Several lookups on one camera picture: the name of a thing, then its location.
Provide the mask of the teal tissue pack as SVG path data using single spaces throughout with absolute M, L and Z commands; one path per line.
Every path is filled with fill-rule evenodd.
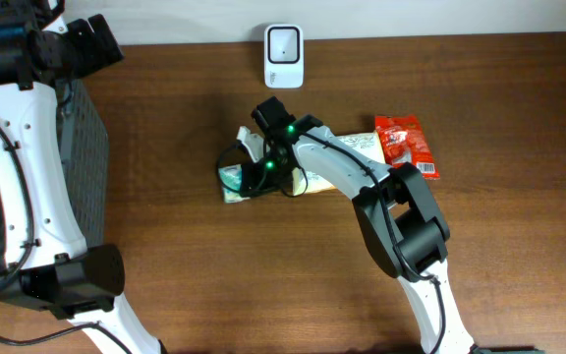
M 246 201 L 238 191 L 242 184 L 242 167 L 240 164 L 221 167 L 218 169 L 222 183 L 222 195 L 225 204 L 235 204 Z

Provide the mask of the red snack packet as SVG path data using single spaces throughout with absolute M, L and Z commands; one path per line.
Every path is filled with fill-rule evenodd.
M 417 167 L 425 179 L 440 178 L 423 127 L 416 115 L 375 115 L 374 127 L 387 164 L 399 167 L 408 162 Z

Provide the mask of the white barcode scanner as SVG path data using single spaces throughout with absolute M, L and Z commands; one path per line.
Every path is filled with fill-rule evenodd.
M 298 25 L 273 24 L 263 33 L 264 82 L 270 89 L 297 89 L 304 83 L 304 32 Z

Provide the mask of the grey plastic mesh basket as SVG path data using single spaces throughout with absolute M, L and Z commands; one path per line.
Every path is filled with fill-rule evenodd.
M 48 266 L 102 244 L 109 140 L 85 86 L 0 86 L 0 272 Z

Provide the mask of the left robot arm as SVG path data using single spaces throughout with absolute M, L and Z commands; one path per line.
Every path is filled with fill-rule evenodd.
M 161 353 L 104 241 L 109 142 L 84 78 L 122 51 L 101 15 L 0 1 L 0 302 L 49 312 L 103 353 Z

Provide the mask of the beige snack bag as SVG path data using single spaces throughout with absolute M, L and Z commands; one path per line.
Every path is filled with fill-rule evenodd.
M 377 133 L 335 137 L 330 131 L 311 130 L 310 134 L 339 148 L 346 147 L 346 151 L 372 169 L 378 180 L 388 175 L 389 165 L 385 163 Z M 293 170 L 294 196 L 302 192 L 311 194 L 337 189 L 352 199 L 359 193 L 361 187 L 368 187 L 372 183 L 352 159 L 307 137 L 300 138 L 294 145 L 294 152 L 300 158 L 302 166 Z

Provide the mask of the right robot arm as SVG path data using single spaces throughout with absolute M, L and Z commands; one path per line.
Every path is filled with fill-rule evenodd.
M 260 131 L 240 127 L 237 145 L 251 159 L 239 193 L 259 196 L 294 170 L 317 174 L 352 203 L 367 250 L 401 284 L 425 353 L 477 353 L 448 276 L 448 224 L 420 170 L 393 167 L 348 147 L 312 115 L 296 118 L 276 97 L 251 114 Z

